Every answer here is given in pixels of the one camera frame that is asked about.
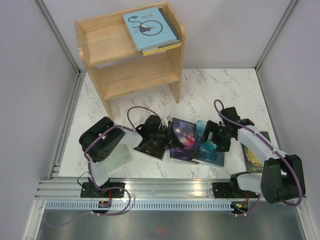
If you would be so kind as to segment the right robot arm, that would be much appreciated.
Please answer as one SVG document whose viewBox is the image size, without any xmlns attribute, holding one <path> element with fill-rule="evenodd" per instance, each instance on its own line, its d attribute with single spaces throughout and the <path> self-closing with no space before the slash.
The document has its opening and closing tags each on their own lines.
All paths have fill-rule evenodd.
<svg viewBox="0 0 320 240">
<path fill-rule="evenodd" d="M 214 152 L 226 153 L 230 150 L 231 140 L 235 139 L 263 164 L 261 174 L 248 171 L 232 174 L 229 193 L 234 197 L 245 192 L 257 193 L 270 204 L 290 204 L 296 199 L 296 205 L 299 205 L 306 194 L 301 158 L 278 149 L 250 119 L 241 118 L 235 107 L 224 108 L 218 114 L 222 121 L 207 121 L 200 142 L 210 140 L 216 145 Z"/>
</svg>

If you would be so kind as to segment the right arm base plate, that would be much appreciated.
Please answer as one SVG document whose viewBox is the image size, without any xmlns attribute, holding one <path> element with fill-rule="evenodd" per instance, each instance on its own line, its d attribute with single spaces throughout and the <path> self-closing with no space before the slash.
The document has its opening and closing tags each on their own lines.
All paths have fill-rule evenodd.
<svg viewBox="0 0 320 240">
<path fill-rule="evenodd" d="M 228 182 L 214 182 L 212 190 L 216 199 L 256 199 L 259 195 L 252 191 L 233 187 Z"/>
</svg>

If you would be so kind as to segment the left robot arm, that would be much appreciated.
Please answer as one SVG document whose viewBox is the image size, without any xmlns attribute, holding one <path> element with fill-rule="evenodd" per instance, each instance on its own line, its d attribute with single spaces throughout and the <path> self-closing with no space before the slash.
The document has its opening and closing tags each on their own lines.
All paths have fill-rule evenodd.
<svg viewBox="0 0 320 240">
<path fill-rule="evenodd" d="M 107 159 L 118 146 L 131 146 L 141 154 L 162 159 L 170 148 L 183 147 L 171 126 L 163 126 L 161 118 L 150 115 L 137 127 L 128 128 L 103 117 L 79 138 L 79 144 L 88 161 L 92 192 L 103 198 L 110 190 Z"/>
</svg>

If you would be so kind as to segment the yellow book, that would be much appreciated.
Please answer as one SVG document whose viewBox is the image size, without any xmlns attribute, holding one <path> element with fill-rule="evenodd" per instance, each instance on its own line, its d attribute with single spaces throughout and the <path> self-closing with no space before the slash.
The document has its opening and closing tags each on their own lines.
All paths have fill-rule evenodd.
<svg viewBox="0 0 320 240">
<path fill-rule="evenodd" d="M 150 49 L 150 50 L 143 50 L 142 54 L 143 56 L 149 56 L 152 54 L 157 54 L 157 53 L 161 53 L 161 52 L 165 52 L 171 49 L 175 49 L 175 48 L 179 48 L 182 45 L 181 42 L 177 42 L 174 44 L 169 44 L 166 46 L 162 46 L 162 47 L 158 47 L 158 48 L 154 48 L 154 49 Z"/>
</svg>

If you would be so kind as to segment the Robinson Crusoe purple book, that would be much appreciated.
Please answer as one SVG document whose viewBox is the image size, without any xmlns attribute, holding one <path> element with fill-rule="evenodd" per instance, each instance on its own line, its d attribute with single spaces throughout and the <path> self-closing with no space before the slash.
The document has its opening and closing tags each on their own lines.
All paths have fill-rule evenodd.
<svg viewBox="0 0 320 240">
<path fill-rule="evenodd" d="M 171 136 L 176 136 L 183 143 L 184 148 L 171 148 L 169 157 L 182 162 L 194 163 L 196 124 L 174 117 L 172 119 Z"/>
</svg>

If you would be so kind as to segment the black book with barcode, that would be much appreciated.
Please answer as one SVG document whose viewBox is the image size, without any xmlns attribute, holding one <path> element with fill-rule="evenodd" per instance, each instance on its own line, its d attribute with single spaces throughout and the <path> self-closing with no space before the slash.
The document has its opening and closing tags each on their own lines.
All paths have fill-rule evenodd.
<svg viewBox="0 0 320 240">
<path fill-rule="evenodd" d="M 177 31 L 173 27 L 172 23 L 170 22 L 169 18 L 166 15 L 165 11 L 162 8 L 159 8 L 159 12 L 161 13 L 162 17 L 166 21 L 166 24 L 168 25 L 168 27 L 170 28 L 172 33 L 175 35 L 175 40 L 172 40 L 172 41 L 170 41 L 168 43 L 161 43 L 159 46 L 153 46 L 153 47 L 147 48 L 145 50 L 152 50 L 152 49 L 155 49 L 155 48 L 159 48 L 159 47 L 163 47 L 163 46 L 167 46 L 167 45 L 171 45 L 171 44 L 175 44 L 175 43 L 181 42 L 181 38 L 180 38 L 179 34 L 177 33 Z"/>
</svg>

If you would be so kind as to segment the light blue SO book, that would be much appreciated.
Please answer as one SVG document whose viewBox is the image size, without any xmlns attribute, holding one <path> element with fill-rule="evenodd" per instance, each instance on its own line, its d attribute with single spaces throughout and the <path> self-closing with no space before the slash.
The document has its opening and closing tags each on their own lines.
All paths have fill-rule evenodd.
<svg viewBox="0 0 320 240">
<path fill-rule="evenodd" d="M 124 14 L 123 20 L 139 52 L 176 39 L 158 7 Z"/>
</svg>

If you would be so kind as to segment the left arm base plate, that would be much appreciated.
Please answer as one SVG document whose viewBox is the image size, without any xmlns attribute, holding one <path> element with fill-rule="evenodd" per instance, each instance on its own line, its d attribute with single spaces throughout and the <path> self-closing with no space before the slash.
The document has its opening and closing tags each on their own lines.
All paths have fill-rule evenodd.
<svg viewBox="0 0 320 240">
<path fill-rule="evenodd" d="M 82 189 L 80 192 L 81 198 L 122 198 L 124 196 L 124 191 L 120 189 L 111 189 L 108 191 L 98 190 L 94 184 L 90 182 L 84 182 L 82 184 Z"/>
</svg>

